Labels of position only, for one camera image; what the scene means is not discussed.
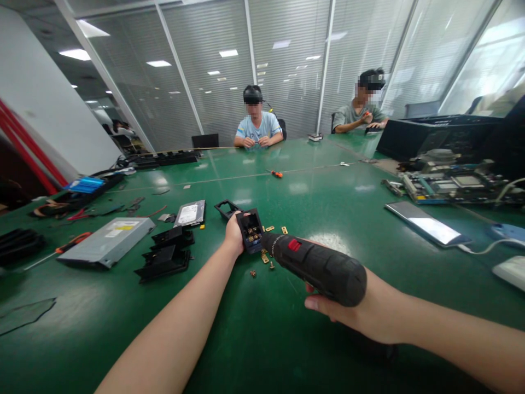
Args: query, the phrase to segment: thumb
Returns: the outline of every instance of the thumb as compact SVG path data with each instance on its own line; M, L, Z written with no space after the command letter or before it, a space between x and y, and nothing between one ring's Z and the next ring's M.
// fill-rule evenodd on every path
M348 308L319 294L307 297L305 307L327 315L332 321L345 322L348 320Z

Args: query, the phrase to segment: cordless drill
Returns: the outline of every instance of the cordless drill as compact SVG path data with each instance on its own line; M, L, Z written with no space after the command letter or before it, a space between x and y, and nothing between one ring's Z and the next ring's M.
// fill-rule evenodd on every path
M282 267L343 306L357 306L366 293L366 270L356 259L291 235L264 233L262 246ZM385 364L397 357L396 345L376 342L347 326L347 333L367 356Z

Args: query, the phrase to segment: orange screwdriver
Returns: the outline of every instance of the orange screwdriver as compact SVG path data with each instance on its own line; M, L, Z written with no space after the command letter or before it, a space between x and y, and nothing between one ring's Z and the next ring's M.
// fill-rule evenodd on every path
M269 169L266 169L266 170L270 171L272 173L272 175L277 177L277 178L282 178L283 177L283 173L282 172L272 171L272 170L269 170Z

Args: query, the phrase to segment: blue t-shirt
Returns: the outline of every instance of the blue t-shirt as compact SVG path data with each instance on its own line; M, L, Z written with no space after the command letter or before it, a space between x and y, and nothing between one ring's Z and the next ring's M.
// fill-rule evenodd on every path
M262 121L258 129L255 128L250 116L247 116L239 124L236 136L242 138L250 137L255 142L258 142L264 136L271 138L278 132L283 132L274 114L261 111L261 115Z

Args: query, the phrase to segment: black drill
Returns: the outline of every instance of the black drill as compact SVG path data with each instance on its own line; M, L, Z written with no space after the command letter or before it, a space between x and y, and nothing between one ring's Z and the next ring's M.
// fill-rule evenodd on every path
M291 235L264 233L262 247L275 260L320 294L343 306L365 297L366 271L352 257Z

